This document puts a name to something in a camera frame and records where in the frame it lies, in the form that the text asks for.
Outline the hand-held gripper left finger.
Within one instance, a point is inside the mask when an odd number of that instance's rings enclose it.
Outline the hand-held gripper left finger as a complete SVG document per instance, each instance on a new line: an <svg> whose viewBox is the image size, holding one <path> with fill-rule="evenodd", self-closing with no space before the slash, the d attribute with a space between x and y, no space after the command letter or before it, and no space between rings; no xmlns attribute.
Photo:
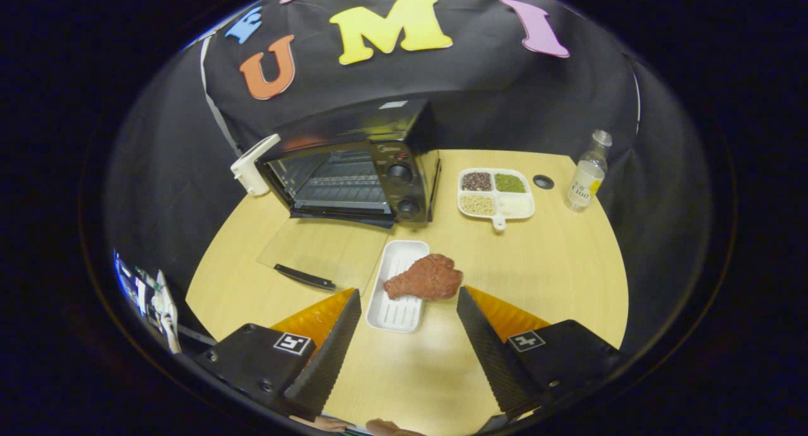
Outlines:
<svg viewBox="0 0 808 436"><path fill-rule="evenodd" d="M323 412L361 316L349 288L270 327L243 324L194 361L249 401L314 421Z"/></svg>

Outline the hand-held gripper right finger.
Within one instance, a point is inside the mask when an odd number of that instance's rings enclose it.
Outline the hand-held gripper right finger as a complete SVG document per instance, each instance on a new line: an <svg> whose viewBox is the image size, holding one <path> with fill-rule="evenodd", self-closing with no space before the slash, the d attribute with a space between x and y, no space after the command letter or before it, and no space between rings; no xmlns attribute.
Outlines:
<svg viewBox="0 0 808 436"><path fill-rule="evenodd" d="M577 401L622 364L620 350L578 321L551 324L470 286L459 289L456 311L510 420Z"/></svg>

